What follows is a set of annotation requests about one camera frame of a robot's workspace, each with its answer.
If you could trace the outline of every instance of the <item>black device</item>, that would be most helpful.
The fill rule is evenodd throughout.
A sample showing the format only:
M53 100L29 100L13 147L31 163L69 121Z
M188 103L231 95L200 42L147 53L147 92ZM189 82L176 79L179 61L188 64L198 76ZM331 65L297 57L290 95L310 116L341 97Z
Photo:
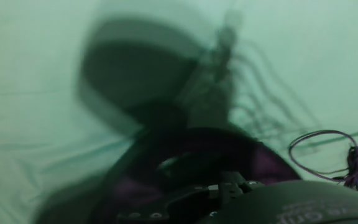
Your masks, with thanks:
M223 172L217 185L187 186L117 216L118 224L142 223L358 223L358 192L323 182L271 186Z
M180 128L139 142L147 153L136 149L136 163L110 182L89 223L358 224L358 191L302 180L241 130ZM187 159L169 167L170 175L158 169L180 155L213 159L201 170Z

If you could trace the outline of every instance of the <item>screw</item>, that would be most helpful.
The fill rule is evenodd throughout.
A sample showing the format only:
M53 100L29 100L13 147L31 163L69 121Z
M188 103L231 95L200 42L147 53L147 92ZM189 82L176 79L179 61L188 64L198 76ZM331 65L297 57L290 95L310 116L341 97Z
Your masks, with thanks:
M131 213L129 216L132 218L137 218L137 217L140 217L140 213L134 212L134 213Z
M156 212L156 213L151 214L150 217L151 217L151 218L161 218L161 217L162 217L162 214Z
M218 212L211 212L209 215L210 215L211 217L214 217L216 214L218 214Z

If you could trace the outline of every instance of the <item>cable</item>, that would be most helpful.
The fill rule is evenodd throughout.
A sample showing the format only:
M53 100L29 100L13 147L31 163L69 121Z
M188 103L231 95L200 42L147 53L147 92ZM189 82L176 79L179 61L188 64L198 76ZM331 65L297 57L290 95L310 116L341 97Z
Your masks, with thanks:
M295 158L292 155L292 150L296 145L298 145L299 143L301 143L301 142L303 142L303 141L305 141L305 140L307 140L309 138L316 137L316 136L323 135L323 134L340 134L340 135L344 136L345 138L348 138L352 142L352 146L349 149L349 153L347 155L348 168L341 169L341 170L336 170L336 171L333 171L333 172L318 172L318 171L309 169L309 168L301 165L299 162L297 162L295 160ZM304 134L304 135L296 138L294 141L292 141L291 144L288 147L288 154L290 156L290 159L297 166L299 166L303 170L309 172L310 174L313 174L313 175L315 175L317 177L320 177L322 179L325 179L325 180L338 182L339 184L341 182L344 182L345 187L349 187L351 189L356 189L358 191L358 145L357 145L356 141L352 138L352 136L350 136L350 135L348 135L346 133L340 132L340 131L335 131L335 130L314 131L314 132L311 132L311 133L308 133L308 134ZM348 170L349 172L348 172L348 174L346 174L343 177L339 176L339 177L330 178L330 177L324 176L324 175L327 175L327 174L335 174L335 173L343 172L343 171L346 171L346 170Z

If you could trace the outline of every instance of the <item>purple fabric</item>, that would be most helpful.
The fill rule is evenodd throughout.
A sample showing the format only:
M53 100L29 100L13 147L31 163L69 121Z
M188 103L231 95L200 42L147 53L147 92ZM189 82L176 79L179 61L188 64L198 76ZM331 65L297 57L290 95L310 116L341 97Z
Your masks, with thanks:
M276 153L261 142L246 142L249 147L242 149L236 139L226 138L207 141L197 138L182 141L169 147L169 151L160 151L158 155L145 158L143 163L134 164L132 169L110 188L109 195L97 208L93 223L114 223L116 215L123 210L147 204L163 197L153 174L159 164L169 158L180 156L186 152L220 152L229 159L236 171L247 180L256 180L265 185L276 184L289 180L299 180L300 176Z

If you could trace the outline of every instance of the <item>green fabric background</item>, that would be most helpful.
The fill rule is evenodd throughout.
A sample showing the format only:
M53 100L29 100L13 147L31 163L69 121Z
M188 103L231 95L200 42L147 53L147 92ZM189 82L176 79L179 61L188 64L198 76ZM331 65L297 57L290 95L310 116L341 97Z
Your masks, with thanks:
M125 27L126 32L92 39L105 21L122 18L179 29L200 49ZM46 203L95 187L142 128L87 92L106 119L114 120L112 127L78 96L78 74L90 44L133 38L197 60L215 48L224 26L238 38L233 50L238 58L229 62L235 74L233 123L285 159L287 144L305 131L358 132L358 1L0 0L0 224L36 223ZM119 85L131 83L142 86L144 80L133 77ZM193 111L192 122L216 120L205 111L218 107L211 103ZM347 148L346 140L336 141L300 147L296 155L308 167L329 171L346 165ZM83 182L51 202L56 192Z

